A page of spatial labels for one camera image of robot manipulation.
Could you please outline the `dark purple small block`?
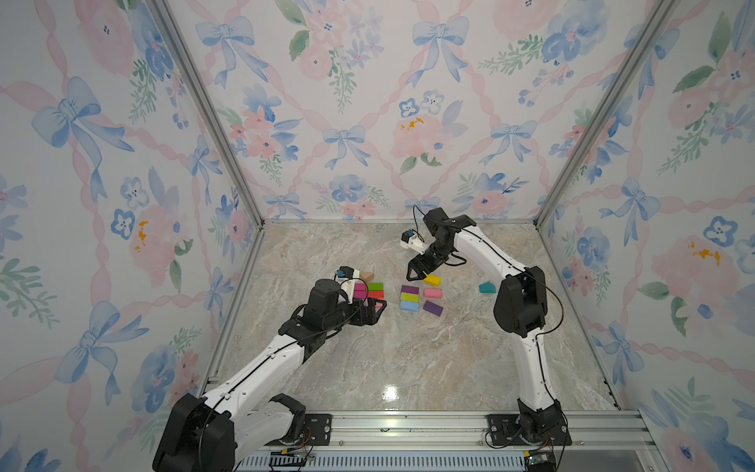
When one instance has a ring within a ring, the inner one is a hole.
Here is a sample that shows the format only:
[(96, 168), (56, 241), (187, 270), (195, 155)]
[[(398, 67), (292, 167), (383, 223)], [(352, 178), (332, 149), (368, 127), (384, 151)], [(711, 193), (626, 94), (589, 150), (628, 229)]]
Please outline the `dark purple small block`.
[(403, 287), (401, 287), (401, 292), (418, 295), (420, 293), (420, 288), (417, 286), (403, 285)]

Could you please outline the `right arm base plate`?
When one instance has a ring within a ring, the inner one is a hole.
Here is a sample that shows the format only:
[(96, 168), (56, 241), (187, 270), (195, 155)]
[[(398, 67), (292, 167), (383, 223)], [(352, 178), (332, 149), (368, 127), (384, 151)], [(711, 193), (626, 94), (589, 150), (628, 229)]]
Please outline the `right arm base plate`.
[(505, 446), (571, 446), (573, 444), (568, 426), (563, 419), (552, 426), (543, 426), (534, 419), (522, 418), (519, 414), (490, 414), (486, 417), (486, 442), (494, 448)]

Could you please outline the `lime green small block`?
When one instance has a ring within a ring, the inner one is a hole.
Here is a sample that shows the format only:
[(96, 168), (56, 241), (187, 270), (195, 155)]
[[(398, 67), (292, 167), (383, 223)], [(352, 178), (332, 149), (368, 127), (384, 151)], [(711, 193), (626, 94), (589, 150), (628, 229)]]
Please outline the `lime green small block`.
[(402, 302), (411, 302), (411, 303), (418, 303), (419, 302), (419, 295), (414, 293), (406, 293), (402, 292), (400, 295), (400, 300)]

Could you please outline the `teal wedge block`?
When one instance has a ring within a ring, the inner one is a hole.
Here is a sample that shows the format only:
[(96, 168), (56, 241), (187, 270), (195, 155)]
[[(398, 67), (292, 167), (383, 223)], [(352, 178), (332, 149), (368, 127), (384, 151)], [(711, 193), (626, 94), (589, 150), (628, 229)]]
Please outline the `teal wedge block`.
[(481, 294), (495, 294), (497, 293), (497, 287), (491, 282), (485, 282), (479, 285), (479, 292)]

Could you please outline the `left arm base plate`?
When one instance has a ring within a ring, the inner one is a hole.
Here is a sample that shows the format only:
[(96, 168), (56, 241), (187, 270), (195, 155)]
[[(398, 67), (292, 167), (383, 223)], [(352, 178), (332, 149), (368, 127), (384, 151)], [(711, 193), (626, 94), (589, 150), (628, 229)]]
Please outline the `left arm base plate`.
[(294, 446), (328, 446), (332, 432), (331, 414), (305, 413), (294, 416), (291, 444)]

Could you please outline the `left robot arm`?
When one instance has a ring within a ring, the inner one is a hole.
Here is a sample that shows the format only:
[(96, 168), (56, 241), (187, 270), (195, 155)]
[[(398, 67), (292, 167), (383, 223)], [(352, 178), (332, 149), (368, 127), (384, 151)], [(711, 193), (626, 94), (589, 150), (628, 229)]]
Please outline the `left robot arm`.
[(263, 446), (314, 444), (306, 407), (271, 389), (346, 326), (375, 326), (387, 301), (355, 296), (362, 279), (320, 279), (269, 345), (242, 370), (202, 396), (172, 407), (153, 459), (155, 471), (233, 471)]

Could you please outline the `yellow small block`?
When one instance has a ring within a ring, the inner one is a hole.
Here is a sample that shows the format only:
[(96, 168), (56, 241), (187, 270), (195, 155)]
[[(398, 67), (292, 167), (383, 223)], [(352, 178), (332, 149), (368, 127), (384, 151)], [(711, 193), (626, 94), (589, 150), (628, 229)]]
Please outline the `yellow small block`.
[(436, 275), (427, 275), (423, 281), (432, 287), (439, 287), (442, 283), (442, 279)]

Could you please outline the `light blue rectangular block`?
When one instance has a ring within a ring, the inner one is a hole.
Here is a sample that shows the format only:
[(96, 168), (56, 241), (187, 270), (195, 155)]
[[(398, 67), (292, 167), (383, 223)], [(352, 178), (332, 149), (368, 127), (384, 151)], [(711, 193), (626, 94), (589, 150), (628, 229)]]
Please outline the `light blue rectangular block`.
[(420, 310), (418, 302), (401, 301), (399, 305), (402, 311), (409, 311), (417, 313)]

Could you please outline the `purple rectangular block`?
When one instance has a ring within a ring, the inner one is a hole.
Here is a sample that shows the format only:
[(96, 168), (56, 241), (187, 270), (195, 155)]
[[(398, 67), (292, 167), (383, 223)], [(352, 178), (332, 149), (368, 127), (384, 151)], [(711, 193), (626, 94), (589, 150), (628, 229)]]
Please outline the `purple rectangular block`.
[(438, 305), (436, 303), (433, 303), (431, 301), (426, 301), (425, 302), (425, 304), (423, 306), (423, 310), (425, 312), (433, 314), (433, 315), (435, 315), (437, 317), (442, 316), (442, 313), (444, 312), (444, 308), (442, 308), (442, 306), (440, 306), (440, 305)]

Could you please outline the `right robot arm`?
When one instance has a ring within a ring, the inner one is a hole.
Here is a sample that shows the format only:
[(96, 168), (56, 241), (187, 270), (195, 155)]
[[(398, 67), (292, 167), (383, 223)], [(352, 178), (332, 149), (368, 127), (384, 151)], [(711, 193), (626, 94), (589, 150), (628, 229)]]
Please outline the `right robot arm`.
[(469, 216), (448, 216), (442, 208), (423, 214), (432, 240), (417, 227), (404, 231), (400, 245), (416, 253), (407, 265), (406, 279), (424, 280), (451, 258), (472, 263), (497, 285), (493, 316), (513, 336), (518, 374), (518, 434), (529, 444), (571, 444), (568, 420), (556, 398), (545, 358), (548, 288), (544, 271), (527, 267), (507, 255)]

